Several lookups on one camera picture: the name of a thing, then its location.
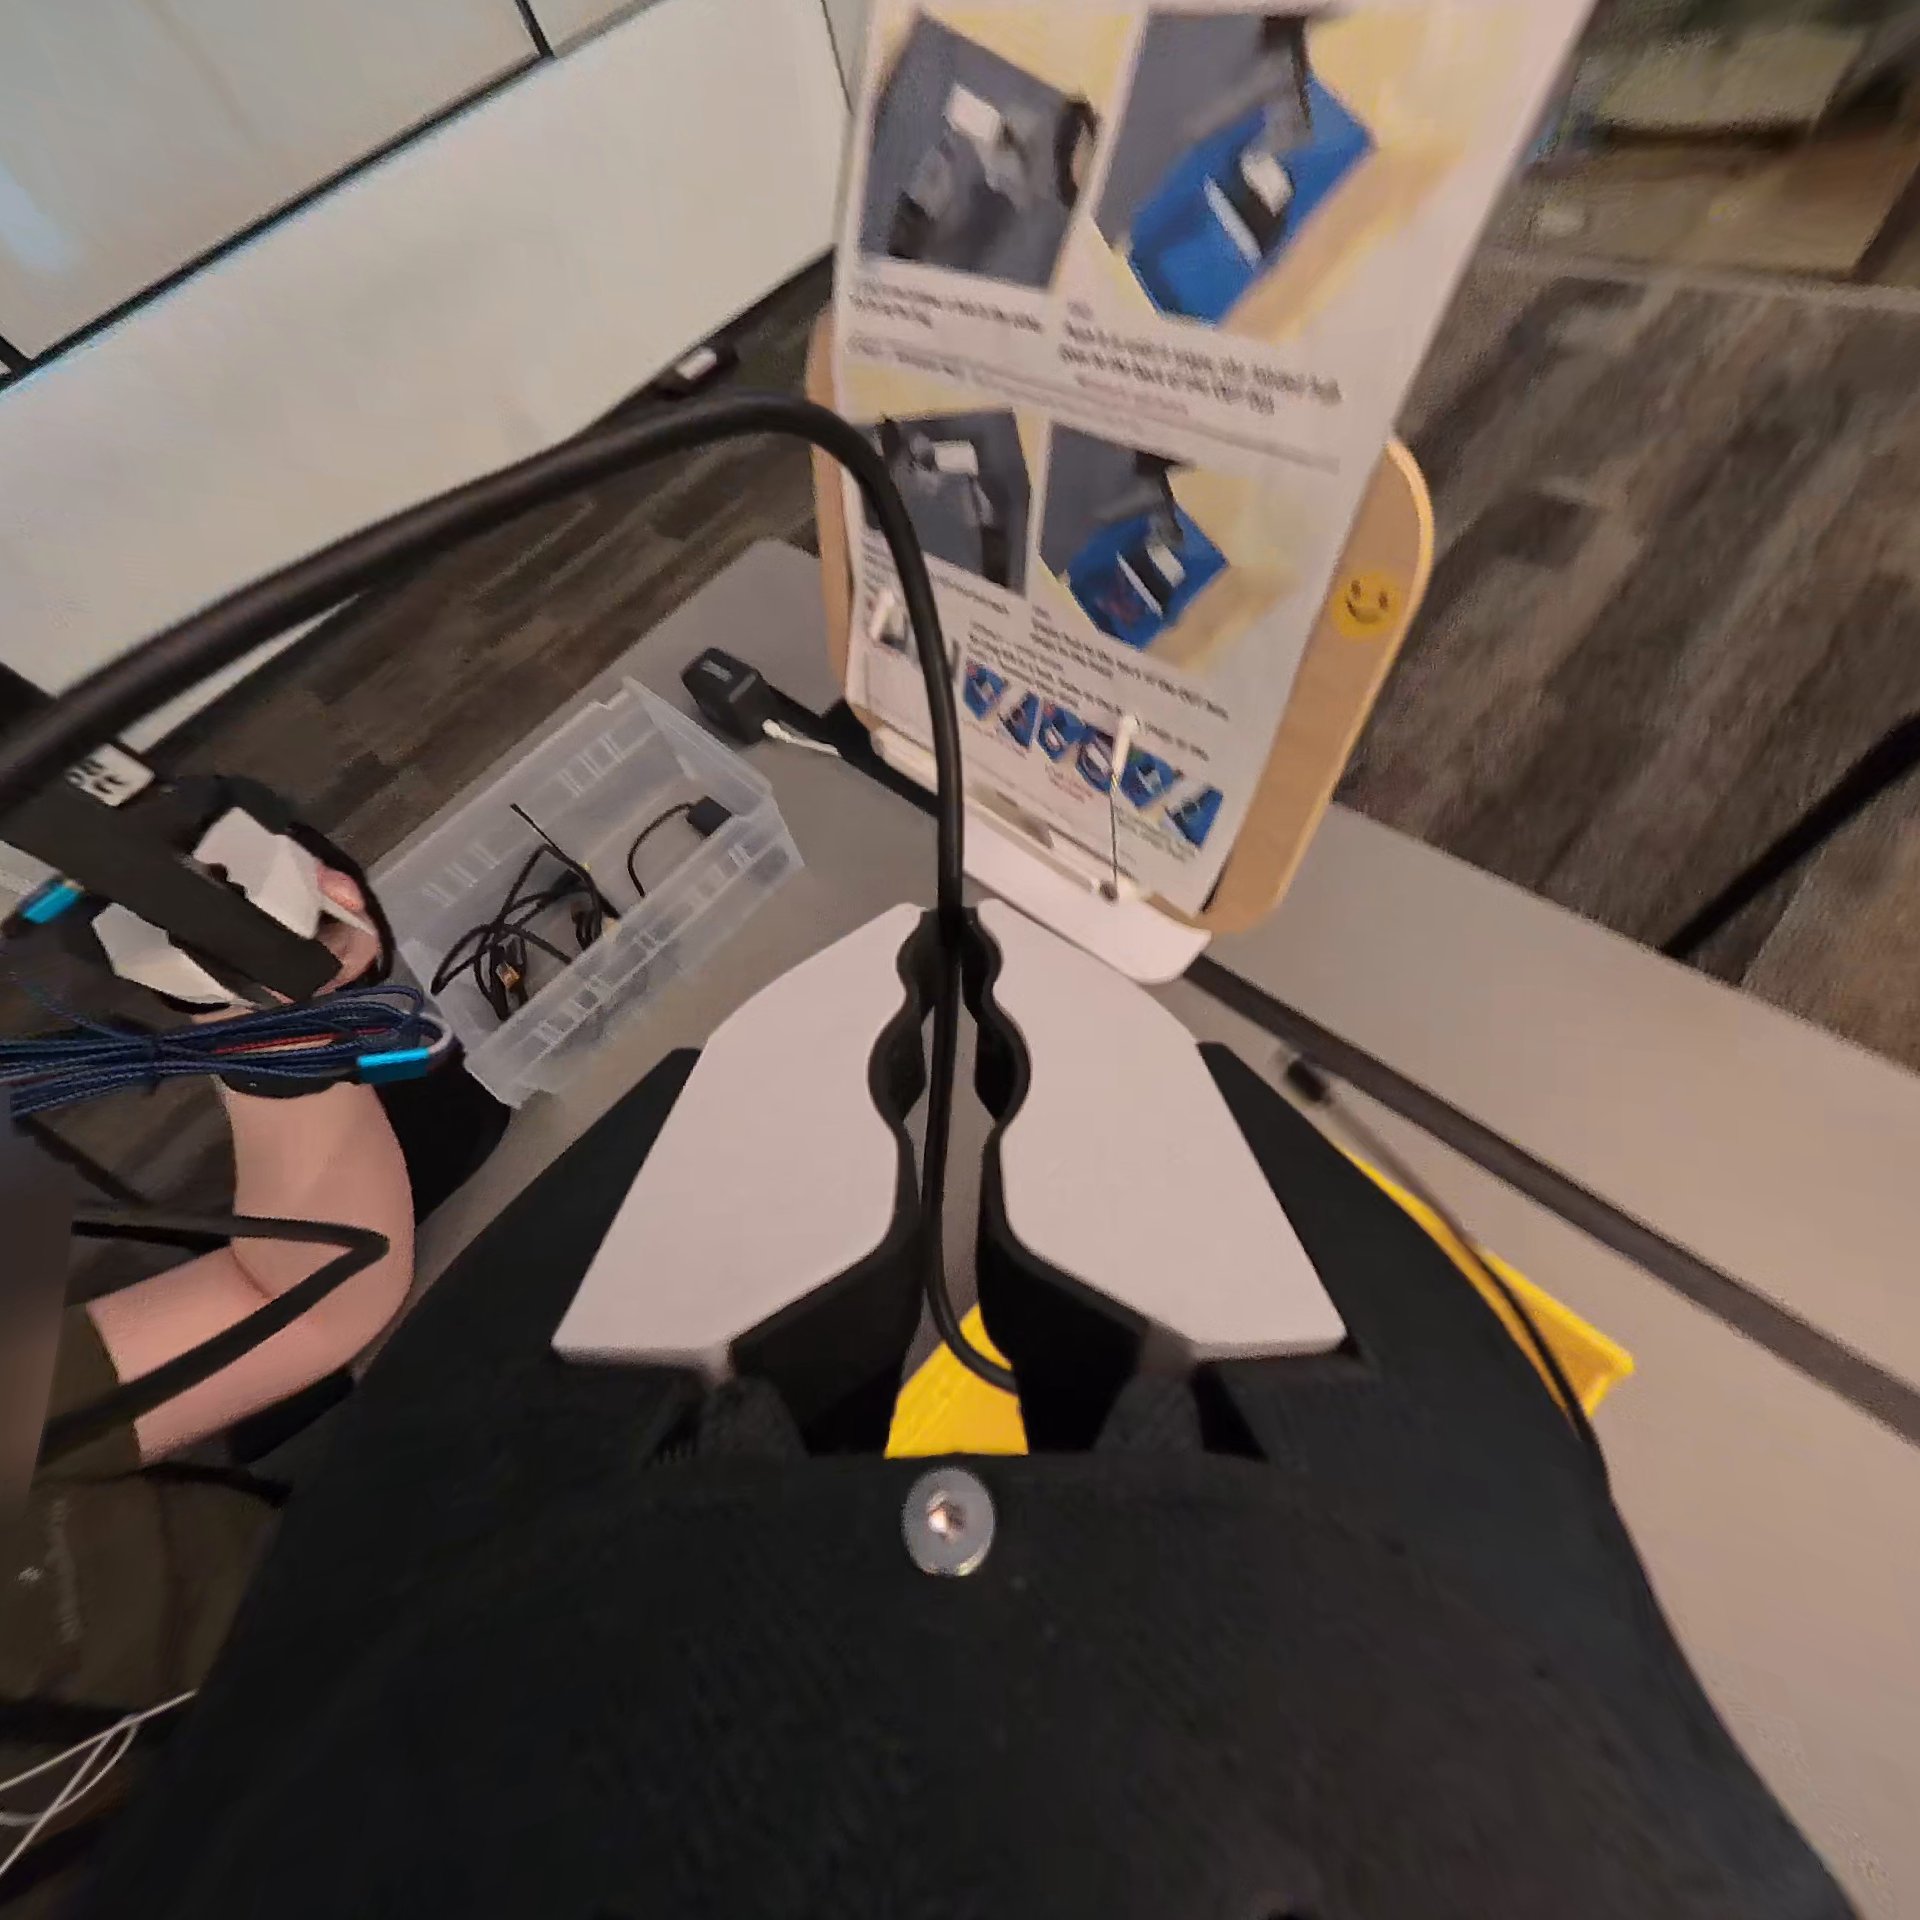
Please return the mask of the person's left hand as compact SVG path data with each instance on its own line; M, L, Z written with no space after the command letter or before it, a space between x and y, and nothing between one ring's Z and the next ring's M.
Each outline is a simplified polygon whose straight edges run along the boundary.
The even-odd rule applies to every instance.
M374 1231L388 1252L257 1351L134 1422L164 1457L345 1369L399 1312L415 1276L415 1206L394 1126L365 1085L300 1096L222 1095L233 1212ZM329 1248L239 1238L86 1307L122 1383L236 1328L310 1277Z

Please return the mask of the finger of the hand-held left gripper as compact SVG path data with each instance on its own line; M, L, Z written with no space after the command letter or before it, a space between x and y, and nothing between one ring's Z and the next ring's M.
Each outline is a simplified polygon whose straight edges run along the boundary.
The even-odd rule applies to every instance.
M164 929L122 903L98 910L90 933L113 975L179 1009L244 1009L308 1000L342 972L322 927L345 923L321 881L321 859L251 808L223 808L199 835L187 864L262 920L259 961L217 956L210 935Z

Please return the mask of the yellow plastic bin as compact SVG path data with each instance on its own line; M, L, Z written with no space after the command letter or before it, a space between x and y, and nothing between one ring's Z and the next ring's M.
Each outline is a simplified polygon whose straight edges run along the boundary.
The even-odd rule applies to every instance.
M1610 1393L1637 1373L1637 1359L1626 1347L1469 1233L1450 1228L1437 1204L1405 1176L1386 1172L1348 1147L1341 1155L1446 1252L1561 1404L1577 1401L1581 1412L1594 1417ZM886 1433L883 1452L893 1457L1026 1452L1018 1393L971 1376L947 1348L929 1356L902 1381Z

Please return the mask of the white stand base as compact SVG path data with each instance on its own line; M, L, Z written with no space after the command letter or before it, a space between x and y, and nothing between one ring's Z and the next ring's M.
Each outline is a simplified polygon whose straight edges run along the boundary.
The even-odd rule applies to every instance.
M966 875L1141 988L1178 980L1211 943L1205 927L1173 918L1141 895L1108 899L1087 875L1062 871L999 835L983 845L969 843Z

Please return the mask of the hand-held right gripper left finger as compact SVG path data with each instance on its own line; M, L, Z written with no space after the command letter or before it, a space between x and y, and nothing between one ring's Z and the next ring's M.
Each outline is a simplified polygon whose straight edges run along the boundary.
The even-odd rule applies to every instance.
M918 1316L908 1118L926 1089L934 925L893 905L714 1028L558 1325L558 1356L745 1372L834 1288Z

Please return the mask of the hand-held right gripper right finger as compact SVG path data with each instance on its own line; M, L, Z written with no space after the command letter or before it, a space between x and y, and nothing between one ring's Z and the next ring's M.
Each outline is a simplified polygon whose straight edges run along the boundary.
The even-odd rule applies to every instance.
M1009 903L975 923L980 1012L1013 1033L996 1152L1015 1249L1189 1359L1333 1352L1347 1325L1194 1033Z

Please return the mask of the instruction poster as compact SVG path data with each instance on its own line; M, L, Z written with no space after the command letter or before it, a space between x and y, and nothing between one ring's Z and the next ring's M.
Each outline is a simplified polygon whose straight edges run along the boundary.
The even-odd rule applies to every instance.
M834 407L971 800L1197 917L1590 4L873 4Z

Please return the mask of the large glass window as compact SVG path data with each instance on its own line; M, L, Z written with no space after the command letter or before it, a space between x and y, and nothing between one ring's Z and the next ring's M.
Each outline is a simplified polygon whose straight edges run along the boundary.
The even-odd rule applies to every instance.
M724 313L826 252L871 4L2 4L4 381L382 163L385 246L639 248Z

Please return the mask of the clear plastic bin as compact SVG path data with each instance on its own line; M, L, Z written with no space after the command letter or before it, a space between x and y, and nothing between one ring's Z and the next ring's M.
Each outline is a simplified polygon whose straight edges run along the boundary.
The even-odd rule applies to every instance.
M471 1079L518 1108L798 869L769 780L625 679L382 859L371 891Z

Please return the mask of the black power station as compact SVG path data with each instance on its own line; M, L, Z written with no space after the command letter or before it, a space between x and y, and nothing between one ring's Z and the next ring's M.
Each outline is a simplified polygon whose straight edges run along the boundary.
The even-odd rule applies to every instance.
M779 693L754 665L721 646L707 646L681 669L681 683L708 731L739 747L763 740L839 757L819 728L815 716Z

